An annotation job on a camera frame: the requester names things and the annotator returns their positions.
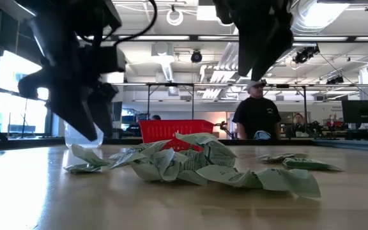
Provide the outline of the blue edge strip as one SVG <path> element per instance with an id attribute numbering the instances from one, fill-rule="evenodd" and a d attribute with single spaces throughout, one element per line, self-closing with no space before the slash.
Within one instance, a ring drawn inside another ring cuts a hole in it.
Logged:
<path id="1" fill-rule="evenodd" d="M 347 141 L 347 140 L 339 141 L 339 140 L 315 139 L 313 140 L 313 143 L 317 146 L 323 147 L 368 151 L 368 141 Z"/>

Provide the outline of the blue and white bag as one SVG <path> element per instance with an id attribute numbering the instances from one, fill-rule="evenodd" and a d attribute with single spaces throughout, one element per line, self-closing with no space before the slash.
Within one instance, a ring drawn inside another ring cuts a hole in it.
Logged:
<path id="1" fill-rule="evenodd" d="M 254 134 L 254 140 L 270 140 L 271 138 L 272 138 L 271 134 L 264 130 L 258 130 Z"/>

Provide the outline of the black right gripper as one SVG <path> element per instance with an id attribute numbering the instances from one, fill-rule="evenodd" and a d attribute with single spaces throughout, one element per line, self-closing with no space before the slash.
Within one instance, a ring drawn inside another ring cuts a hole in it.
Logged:
<path id="1" fill-rule="evenodd" d="M 238 74 L 259 81 L 278 58 L 293 46 L 293 0 L 212 0 L 216 16 L 223 24 L 239 30 Z M 257 37 L 262 29 L 277 30 L 257 59 Z"/>

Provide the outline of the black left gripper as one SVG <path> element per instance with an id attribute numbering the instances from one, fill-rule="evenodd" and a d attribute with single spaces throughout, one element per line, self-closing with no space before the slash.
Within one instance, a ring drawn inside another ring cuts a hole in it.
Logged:
<path id="1" fill-rule="evenodd" d="M 99 82 L 103 73 L 124 72 L 125 57 L 118 48 L 101 47 L 103 28 L 121 27 L 119 19 L 31 19 L 29 27 L 42 53 L 42 69 L 19 80 L 24 98 L 37 98 L 38 88 L 51 92 L 51 111 L 89 141 L 97 139 L 94 123 L 112 136 L 111 103 L 117 86 Z M 86 101 L 89 96 L 89 109 Z"/>

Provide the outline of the silver ventilation duct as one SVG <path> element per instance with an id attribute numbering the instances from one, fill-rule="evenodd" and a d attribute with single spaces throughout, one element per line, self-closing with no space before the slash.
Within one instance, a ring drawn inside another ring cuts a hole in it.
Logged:
<path id="1" fill-rule="evenodd" d="M 340 0 L 293 0 L 291 30 L 294 35 L 318 35 L 350 6 Z"/>

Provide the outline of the clear plastic cup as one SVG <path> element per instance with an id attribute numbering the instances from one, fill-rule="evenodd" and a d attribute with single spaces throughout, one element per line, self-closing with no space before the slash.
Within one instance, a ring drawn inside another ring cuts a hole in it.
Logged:
<path id="1" fill-rule="evenodd" d="M 95 141 L 89 141 L 82 134 L 80 134 L 74 127 L 69 125 L 66 121 L 64 121 L 65 126 L 65 143 L 71 148 L 71 145 L 77 144 L 87 149 L 97 149 L 99 148 L 104 139 L 104 133 L 95 125 L 97 139 Z"/>

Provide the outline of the black aluminium table frame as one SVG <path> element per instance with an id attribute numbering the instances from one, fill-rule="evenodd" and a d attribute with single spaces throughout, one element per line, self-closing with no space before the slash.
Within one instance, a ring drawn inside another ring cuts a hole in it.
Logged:
<path id="1" fill-rule="evenodd" d="M 315 139 L 292 139 L 280 141 L 220 139 L 219 141 L 226 146 L 317 146 L 313 143 L 313 140 Z M 64 144 L 64 138 L 8 139 L 7 141 L 0 141 L 0 150 L 40 148 Z"/>

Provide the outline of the black background station frame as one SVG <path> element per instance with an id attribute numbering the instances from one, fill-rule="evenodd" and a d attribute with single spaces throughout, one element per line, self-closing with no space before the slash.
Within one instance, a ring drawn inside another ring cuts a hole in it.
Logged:
<path id="1" fill-rule="evenodd" d="M 216 89 L 216 88 L 222 88 L 222 89 L 231 89 L 232 87 L 240 88 L 239 92 L 245 91 L 247 88 L 246 84 L 231 84 L 231 83 L 185 83 L 185 82 L 134 82 L 134 83 L 114 83 L 115 86 L 146 86 L 148 90 L 152 86 L 163 86 L 163 87 L 190 87 L 192 90 L 190 91 L 190 94 L 194 95 L 195 88 L 206 88 L 206 89 Z M 355 88 L 358 91 L 360 90 L 360 87 L 363 87 L 363 85 L 357 85 L 357 84 L 268 84 L 266 83 L 266 86 L 270 88 L 270 91 L 272 88 L 276 89 L 289 89 L 292 88 L 295 91 L 299 91 L 302 89 L 304 92 L 307 90 L 307 88 L 317 88 L 320 89 L 332 89 L 334 88 L 335 91 L 344 89 L 344 88 Z M 306 100 L 306 92 L 302 94 L 304 100 Z"/>

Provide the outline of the red plastic mesh basket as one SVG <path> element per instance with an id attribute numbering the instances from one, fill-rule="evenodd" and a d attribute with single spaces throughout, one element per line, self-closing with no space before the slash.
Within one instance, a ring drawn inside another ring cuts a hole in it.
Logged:
<path id="1" fill-rule="evenodd" d="M 212 133 L 214 124 L 202 119 L 164 119 L 141 120 L 139 122 L 143 143 L 168 140 L 164 149 L 173 148 L 175 151 L 193 149 L 203 150 L 199 146 L 191 146 L 189 143 L 175 138 L 175 133 L 197 134 Z"/>

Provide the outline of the black beam with light bars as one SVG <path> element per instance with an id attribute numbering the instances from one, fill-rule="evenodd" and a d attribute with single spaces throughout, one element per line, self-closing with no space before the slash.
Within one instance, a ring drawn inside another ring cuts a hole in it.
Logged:
<path id="1" fill-rule="evenodd" d="M 368 43 L 368 36 L 295 36 L 295 42 L 318 42 L 318 43 Z M 238 35 L 144 35 L 133 39 L 143 42 L 237 42 Z"/>

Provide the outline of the black computer monitor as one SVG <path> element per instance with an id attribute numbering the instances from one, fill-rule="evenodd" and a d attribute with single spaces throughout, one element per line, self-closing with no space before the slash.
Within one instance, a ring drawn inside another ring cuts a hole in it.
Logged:
<path id="1" fill-rule="evenodd" d="M 368 100 L 343 100 L 342 114 L 345 123 L 368 123 Z"/>

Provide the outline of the pale green sweetener packet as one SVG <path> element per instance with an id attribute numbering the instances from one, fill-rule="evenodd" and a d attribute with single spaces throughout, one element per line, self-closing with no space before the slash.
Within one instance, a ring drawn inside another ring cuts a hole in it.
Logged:
<path id="1" fill-rule="evenodd" d="M 114 162 L 111 164 L 109 169 L 114 169 L 114 168 L 130 165 L 134 163 L 135 161 L 140 162 L 144 158 L 145 158 L 144 155 L 136 151 L 117 153 L 117 154 L 110 156 L 109 159 L 113 160 Z"/>
<path id="2" fill-rule="evenodd" d="M 285 153 L 281 155 L 263 155 L 258 160 L 265 164 L 278 164 L 282 163 L 286 158 L 306 158 L 307 154 L 304 153 Z"/>
<path id="3" fill-rule="evenodd" d="M 187 161 L 188 157 L 170 148 L 154 153 L 152 159 L 161 179 L 174 181 L 180 172 L 180 165 Z"/>
<path id="4" fill-rule="evenodd" d="M 196 171 L 197 174 L 207 180 L 223 183 L 238 188 L 263 188 L 257 175 L 248 170 L 238 172 L 234 168 L 221 165 L 208 165 Z"/>
<path id="5" fill-rule="evenodd" d="M 96 167 L 102 167 L 109 165 L 108 161 L 105 161 L 101 158 L 99 158 L 93 149 L 86 149 L 80 145 L 73 144 L 71 145 L 72 153 L 75 157 L 84 160 L 90 165 L 96 166 Z"/>
<path id="6" fill-rule="evenodd" d="M 318 160 L 306 158 L 286 158 L 283 165 L 291 169 L 305 169 L 314 171 L 342 171 L 342 169 Z"/>
<path id="7" fill-rule="evenodd" d="M 152 154 L 160 151 L 169 140 L 157 141 L 157 142 L 149 142 L 149 143 L 141 143 L 137 146 L 133 146 L 129 149 L 130 153 L 140 153 L 145 157 L 150 157 Z"/>
<path id="8" fill-rule="evenodd" d="M 316 178 L 307 170 L 267 168 L 256 173 L 265 190 L 288 191 L 302 197 L 321 197 Z"/>
<path id="9" fill-rule="evenodd" d="M 196 171 L 208 165 L 206 156 L 202 151 L 187 150 L 183 154 L 188 157 L 184 163 L 181 163 L 181 171 Z"/>
<path id="10" fill-rule="evenodd" d="M 132 165 L 132 169 L 144 181 L 160 181 L 162 179 L 158 169 L 153 164 Z"/>
<path id="11" fill-rule="evenodd" d="M 94 173 L 99 171 L 100 169 L 101 169 L 100 166 L 91 164 L 77 164 L 77 165 L 68 165 L 64 167 L 65 171 L 72 174 Z"/>
<path id="12" fill-rule="evenodd" d="M 181 141 L 189 143 L 190 145 L 202 147 L 202 153 L 209 164 L 230 168 L 235 165 L 236 155 L 212 134 L 179 134 L 176 132 L 175 137 Z"/>

